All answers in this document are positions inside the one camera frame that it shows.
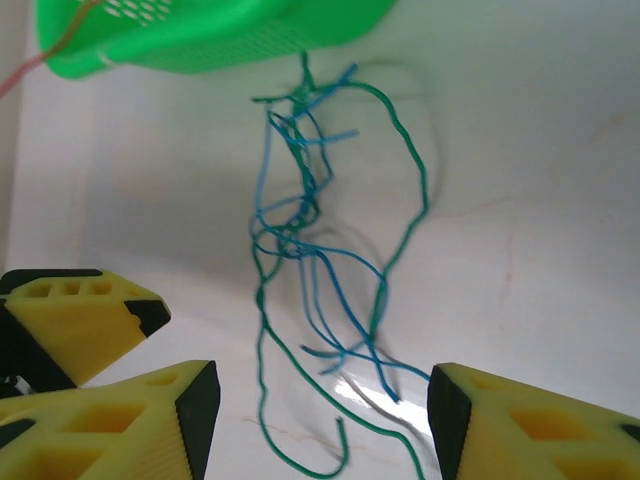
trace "yellow 3d-printed part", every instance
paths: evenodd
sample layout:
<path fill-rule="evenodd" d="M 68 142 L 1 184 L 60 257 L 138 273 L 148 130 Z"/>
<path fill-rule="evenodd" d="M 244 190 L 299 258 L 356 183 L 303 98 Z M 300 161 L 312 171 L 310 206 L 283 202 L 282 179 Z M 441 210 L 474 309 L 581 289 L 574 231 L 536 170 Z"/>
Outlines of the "yellow 3d-printed part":
<path fill-rule="evenodd" d="M 640 480 L 640 419 L 462 365 L 437 365 L 444 480 Z"/>
<path fill-rule="evenodd" d="M 206 361 L 0 400 L 0 480 L 202 480 L 219 404 Z"/>
<path fill-rule="evenodd" d="M 14 270 L 0 279 L 0 376 L 36 391 L 85 383 L 170 319 L 153 292 L 100 270 Z"/>

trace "white background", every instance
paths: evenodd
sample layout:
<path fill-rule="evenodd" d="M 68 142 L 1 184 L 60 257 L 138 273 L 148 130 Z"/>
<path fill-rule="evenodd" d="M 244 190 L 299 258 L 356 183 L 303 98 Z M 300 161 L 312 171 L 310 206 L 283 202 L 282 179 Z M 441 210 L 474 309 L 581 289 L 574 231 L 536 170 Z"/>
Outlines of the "white background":
<path fill-rule="evenodd" d="M 359 78 L 394 98 L 430 169 L 434 208 L 392 277 L 383 335 L 395 357 L 427 371 L 455 361 L 640 416 L 639 32 L 637 0 L 399 0 L 370 36 L 312 56 L 324 81 L 360 63 Z M 195 77 L 121 67 L 69 82 L 41 69 L 24 84 L 8 266 L 103 267 L 165 297 L 170 326 L 96 383 L 217 360 L 211 479 L 300 478 L 255 424 L 247 235 L 264 123 L 249 97 L 298 78 L 290 57 Z M 321 121 L 328 132 L 361 131 L 332 149 L 338 180 L 323 198 L 321 240 L 384 258 L 417 209 L 415 167 L 366 97 L 336 97 Z M 268 195 L 295 191 L 296 179 L 279 146 Z M 348 267 L 341 275 L 364 310 L 371 279 Z M 319 369 L 297 350 L 314 340 L 294 269 L 269 307 L 303 363 Z M 350 335 L 339 310 L 329 312 Z M 267 351 L 274 439 L 331 470 L 335 412 Z M 423 382 L 402 376 L 394 406 L 370 367 L 346 372 L 427 432 Z M 322 383 L 393 425 L 343 379 Z M 351 422 L 347 432 L 344 478 L 413 478 L 396 441 Z M 436 478 L 428 448 L 419 452 Z"/>
<path fill-rule="evenodd" d="M 24 55 L 27 36 L 27 12 L 29 4 L 17 0 L 3 0 L 0 5 L 0 78 L 7 77 Z M 9 203 L 18 133 L 20 88 L 16 88 L 0 107 L 0 251 L 6 249 L 9 226 Z M 0 258 L 4 266 L 4 255 Z"/>

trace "wire bundle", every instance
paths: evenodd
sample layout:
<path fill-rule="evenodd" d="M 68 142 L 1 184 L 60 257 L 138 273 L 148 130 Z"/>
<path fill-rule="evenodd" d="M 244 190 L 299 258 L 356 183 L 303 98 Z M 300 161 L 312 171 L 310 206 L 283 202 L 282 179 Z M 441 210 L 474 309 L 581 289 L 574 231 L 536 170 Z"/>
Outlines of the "wire bundle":
<path fill-rule="evenodd" d="M 302 56 L 302 65 L 302 82 L 298 86 L 298 88 L 296 88 L 291 94 L 281 97 L 264 97 L 254 99 L 255 102 L 264 103 L 266 105 L 264 157 L 262 167 L 258 176 L 255 193 L 255 215 L 252 218 L 250 224 L 253 259 L 260 277 L 260 283 L 255 294 L 256 304 L 261 314 L 261 328 L 256 344 L 258 357 L 258 383 L 262 392 L 258 409 L 259 423 L 261 425 L 263 434 L 267 439 L 267 442 L 274 450 L 274 452 L 289 465 L 310 477 L 333 478 L 344 469 L 348 462 L 349 449 L 346 440 L 346 434 L 344 431 L 343 420 L 341 418 L 337 419 L 337 428 L 343 453 L 340 464 L 333 472 L 330 473 L 323 474 L 313 472 L 306 467 L 298 464 L 294 460 L 287 457 L 282 451 L 280 451 L 271 440 L 266 424 L 264 422 L 264 408 L 268 396 L 268 389 L 264 382 L 264 359 L 262 350 L 264 338 L 266 335 L 268 335 L 285 353 L 285 355 L 289 358 L 293 366 L 303 376 L 303 378 L 305 378 L 305 380 L 310 383 L 311 386 L 320 395 L 322 395 L 344 415 L 378 434 L 395 437 L 402 441 L 411 454 L 412 460 L 416 467 L 418 478 L 424 478 L 418 457 L 409 440 L 404 435 L 398 432 L 381 429 L 361 419 L 360 417 L 343 407 L 335 399 L 333 399 L 300 366 L 295 356 L 291 353 L 284 342 L 282 342 L 280 337 L 275 333 L 269 322 L 269 317 L 266 310 L 267 286 L 276 277 L 285 260 L 296 261 L 300 275 L 303 306 L 307 321 L 309 322 L 313 331 L 319 336 L 319 338 L 322 339 L 322 341 L 324 341 L 331 349 L 333 349 L 333 351 L 324 352 L 314 350 L 306 346 L 301 347 L 304 352 L 312 356 L 335 360 L 335 363 L 330 368 L 321 371 L 320 374 L 328 374 L 339 370 L 344 365 L 348 357 L 356 357 L 370 361 L 376 368 L 382 388 L 395 402 L 399 401 L 400 396 L 389 386 L 384 371 L 385 367 L 408 370 L 416 375 L 419 375 L 427 381 L 429 380 L 429 376 L 426 373 L 415 367 L 400 362 L 382 360 L 375 347 L 376 334 L 384 317 L 384 313 L 388 303 L 389 288 L 387 278 L 402 256 L 415 228 L 425 218 L 429 211 L 427 172 L 424 163 L 422 162 L 418 152 L 416 151 L 408 132 L 398 120 L 397 114 L 391 101 L 375 87 L 351 80 L 351 77 L 357 70 L 357 66 L 355 64 L 349 67 L 349 69 L 347 69 L 347 71 L 336 82 L 323 86 L 317 86 L 315 84 L 309 70 L 308 57 L 306 54 L 303 54 Z M 312 113 L 312 111 L 316 107 L 328 100 L 332 95 L 334 95 L 338 90 L 342 88 L 364 90 L 374 95 L 385 105 L 389 112 L 392 124 L 404 139 L 411 157 L 413 158 L 414 163 L 419 171 L 422 199 L 421 208 L 407 226 L 407 229 L 402 236 L 399 245 L 397 246 L 395 252 L 391 256 L 387 264 L 384 266 L 382 271 L 377 270 L 370 262 L 353 252 L 313 244 L 302 239 L 302 233 L 306 229 L 316 224 L 322 214 L 318 196 L 334 179 L 334 173 L 327 157 L 326 145 L 346 140 L 357 135 L 357 131 L 348 131 L 338 135 L 325 136 Z M 290 115 L 283 116 L 274 111 L 274 106 L 280 102 L 291 103 L 292 108 Z M 307 118 L 310 120 L 315 133 L 317 134 L 317 138 L 309 139 L 302 134 L 298 125 L 299 121 L 303 118 Z M 269 171 L 274 131 L 284 139 L 289 152 L 292 154 L 295 160 L 296 166 L 299 169 L 301 175 L 302 192 L 299 195 L 284 198 L 274 204 L 263 206 L 264 188 Z M 312 148 L 316 147 L 320 152 L 320 163 L 322 171 L 314 173 Z M 289 216 L 289 218 L 284 223 L 272 225 L 269 224 L 265 219 L 265 215 L 267 213 L 271 213 L 283 208 L 290 208 L 291 206 L 296 207 L 295 213 Z M 267 240 L 271 240 L 273 242 L 272 247 L 265 246 Z M 363 327 L 362 323 L 359 321 L 353 309 L 351 308 L 349 301 L 342 290 L 340 281 L 329 258 L 329 255 L 337 255 L 356 260 L 376 276 L 378 287 L 373 303 L 373 308 L 369 317 L 368 329 L 365 329 L 365 327 Z M 264 266 L 262 260 L 264 256 L 272 256 L 276 258 L 275 264 L 269 269 L 265 268 Z M 362 338 L 360 342 L 349 348 L 346 348 L 333 334 L 329 323 L 327 322 L 327 319 L 322 311 L 322 306 L 319 300 L 319 267 L 323 267 L 326 269 L 333 285 L 333 289 L 346 313 L 346 316 L 349 318 L 351 324 Z"/>

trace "red wire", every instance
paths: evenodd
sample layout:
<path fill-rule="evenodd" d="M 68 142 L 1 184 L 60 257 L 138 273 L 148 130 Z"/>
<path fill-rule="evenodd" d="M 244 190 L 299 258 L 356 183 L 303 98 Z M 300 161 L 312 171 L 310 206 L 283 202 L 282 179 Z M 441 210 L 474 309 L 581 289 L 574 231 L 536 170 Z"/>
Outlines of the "red wire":
<path fill-rule="evenodd" d="M 36 55 L 31 60 L 28 60 L 22 66 L 18 67 L 9 78 L 7 78 L 2 84 L 0 84 L 0 101 L 11 91 L 16 85 L 18 85 L 22 79 L 34 68 L 41 65 L 45 60 L 45 53 Z"/>
<path fill-rule="evenodd" d="M 93 9 L 96 5 L 103 3 L 104 1 L 105 0 L 84 0 L 84 3 L 80 6 L 80 8 L 78 8 L 78 11 L 71 19 L 71 23 L 69 23 L 69 26 L 63 32 L 60 39 L 56 43 L 54 43 L 51 48 L 45 50 L 39 55 L 36 55 L 31 60 L 28 60 L 26 63 L 24 63 L 22 66 L 18 67 L 9 78 L 7 78 L 0 84 L 0 101 L 2 101 L 2 99 L 11 90 L 13 90 L 15 86 L 18 85 L 31 70 L 64 50 L 67 45 L 69 45 L 75 34 L 78 33 L 78 30 L 82 26 L 82 23 L 84 22 L 91 9 Z"/>

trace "plastic basket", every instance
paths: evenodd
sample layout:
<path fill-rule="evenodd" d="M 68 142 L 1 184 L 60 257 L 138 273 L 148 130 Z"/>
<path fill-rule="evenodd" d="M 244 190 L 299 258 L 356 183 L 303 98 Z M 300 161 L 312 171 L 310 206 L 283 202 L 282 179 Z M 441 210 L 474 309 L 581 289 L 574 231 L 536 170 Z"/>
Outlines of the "plastic basket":
<path fill-rule="evenodd" d="M 40 46 L 53 45 L 81 0 L 38 0 Z M 130 63 L 198 73 L 348 42 L 394 0 L 106 0 L 73 42 L 49 60 L 79 78 Z"/>

